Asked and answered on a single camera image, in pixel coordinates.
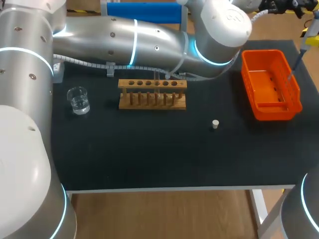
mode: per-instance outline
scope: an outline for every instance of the metal bracket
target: metal bracket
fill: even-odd
[[[108,62],[107,61],[106,65],[115,66],[115,62]],[[107,77],[114,77],[114,69],[107,69],[106,71],[107,71],[107,74],[106,74]]]

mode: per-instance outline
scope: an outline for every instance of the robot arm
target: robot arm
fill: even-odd
[[[178,2],[191,11],[195,35],[119,17],[68,17],[66,28],[54,35],[54,53],[218,76],[249,38],[249,17],[226,0]]]

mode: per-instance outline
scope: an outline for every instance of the screw hole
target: screw hole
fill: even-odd
[[[29,127],[28,127],[28,130],[30,130],[30,131],[35,131],[35,128],[29,126]]]
[[[44,36],[41,36],[41,40],[42,40],[43,42],[46,42],[46,39],[45,39]]]
[[[34,74],[29,74],[29,77],[33,80],[36,80],[36,76]]]

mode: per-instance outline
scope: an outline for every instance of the table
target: table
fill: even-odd
[[[244,49],[280,49],[292,65],[292,41],[249,41]],[[304,66],[296,71],[303,111],[288,122],[259,122],[240,74],[241,59],[211,81],[189,82],[186,111],[120,111],[118,78],[152,72],[105,71],[66,64],[54,85],[52,154],[68,191],[239,189],[294,185],[318,163],[319,96]],[[88,90],[91,110],[75,116],[66,100]],[[218,130],[211,121],[219,120]]]

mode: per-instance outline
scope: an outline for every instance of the orange basket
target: orange basket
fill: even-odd
[[[249,102],[258,120],[291,120],[301,112],[300,89],[280,50],[242,53],[241,74]]]

